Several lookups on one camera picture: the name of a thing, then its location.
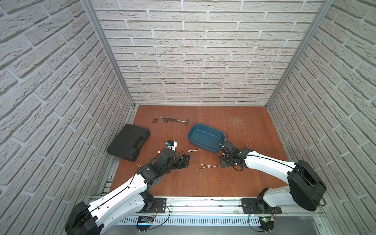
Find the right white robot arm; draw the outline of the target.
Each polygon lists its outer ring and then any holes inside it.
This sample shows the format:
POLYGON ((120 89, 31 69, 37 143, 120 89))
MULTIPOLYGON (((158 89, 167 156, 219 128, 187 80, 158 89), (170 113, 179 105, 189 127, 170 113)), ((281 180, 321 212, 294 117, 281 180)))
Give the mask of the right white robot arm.
POLYGON ((250 210, 261 213, 272 212, 279 206, 300 206, 314 212, 325 206, 324 194, 327 186, 308 162, 287 162, 278 160, 248 148, 239 150, 230 141, 220 144, 223 168, 232 167, 236 171, 254 169, 276 177, 287 185, 280 188, 265 188, 251 202, 250 210))

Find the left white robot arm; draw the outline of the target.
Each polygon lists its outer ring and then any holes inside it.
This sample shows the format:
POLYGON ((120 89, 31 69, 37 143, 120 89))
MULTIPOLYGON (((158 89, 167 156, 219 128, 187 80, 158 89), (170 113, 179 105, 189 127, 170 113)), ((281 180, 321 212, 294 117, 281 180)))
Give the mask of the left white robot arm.
POLYGON ((102 235, 122 219, 151 204, 149 188, 173 170, 187 168, 190 156, 177 156, 165 148, 149 163, 139 167, 127 182, 89 204, 81 201, 72 209, 64 230, 68 235, 102 235))

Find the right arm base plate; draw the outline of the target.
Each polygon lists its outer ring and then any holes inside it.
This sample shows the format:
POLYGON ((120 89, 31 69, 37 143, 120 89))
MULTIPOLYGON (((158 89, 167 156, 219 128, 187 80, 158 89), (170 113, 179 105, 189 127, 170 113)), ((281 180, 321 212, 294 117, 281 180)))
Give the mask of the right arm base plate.
POLYGON ((241 206, 244 214, 282 214, 281 207, 270 207, 262 199, 257 198, 242 198, 241 206))

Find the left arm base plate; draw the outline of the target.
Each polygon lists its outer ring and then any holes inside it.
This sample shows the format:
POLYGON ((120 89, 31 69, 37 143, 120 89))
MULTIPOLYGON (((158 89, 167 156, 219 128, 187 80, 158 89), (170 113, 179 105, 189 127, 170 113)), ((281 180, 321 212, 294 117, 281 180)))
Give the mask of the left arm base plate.
POLYGON ((166 198, 155 197, 145 204, 140 213, 165 213, 166 201, 166 198))

